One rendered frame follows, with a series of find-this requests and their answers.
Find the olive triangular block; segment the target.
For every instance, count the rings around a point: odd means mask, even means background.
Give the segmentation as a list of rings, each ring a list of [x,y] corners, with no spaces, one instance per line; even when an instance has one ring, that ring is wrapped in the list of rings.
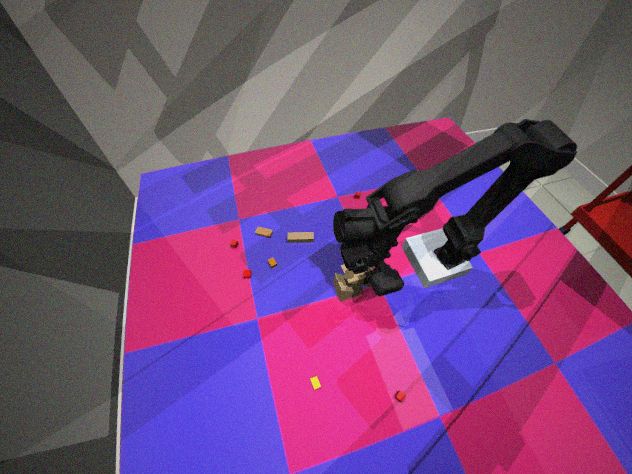
[[[333,286],[340,302],[365,294],[361,285],[348,283],[342,274],[335,273]]]

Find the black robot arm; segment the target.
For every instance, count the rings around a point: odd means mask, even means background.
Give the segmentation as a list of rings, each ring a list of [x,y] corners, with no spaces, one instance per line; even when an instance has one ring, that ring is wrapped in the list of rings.
[[[374,267],[378,251],[366,240],[394,243],[404,226],[417,223],[440,197],[511,160],[465,215],[443,224],[448,241],[434,250],[438,260],[447,270],[470,261],[481,253],[477,246],[486,225],[535,179],[569,165],[576,150],[577,144],[553,122],[523,119],[502,124],[494,134],[428,170],[411,170],[390,180],[366,197],[367,208],[335,213],[333,230],[336,240],[344,242],[340,247],[345,267],[354,274]]]

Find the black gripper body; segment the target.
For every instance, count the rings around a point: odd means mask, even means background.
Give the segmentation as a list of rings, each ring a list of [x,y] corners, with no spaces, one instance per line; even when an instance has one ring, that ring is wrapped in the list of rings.
[[[396,247],[399,244],[398,241],[396,240],[392,244],[382,244],[373,238],[365,242],[371,250],[378,251],[377,263],[371,272],[373,276],[370,279],[374,294],[382,296],[400,291],[405,284],[403,279],[401,279],[397,270],[391,269],[388,264],[385,264],[385,259],[391,256],[389,250],[391,247]]]

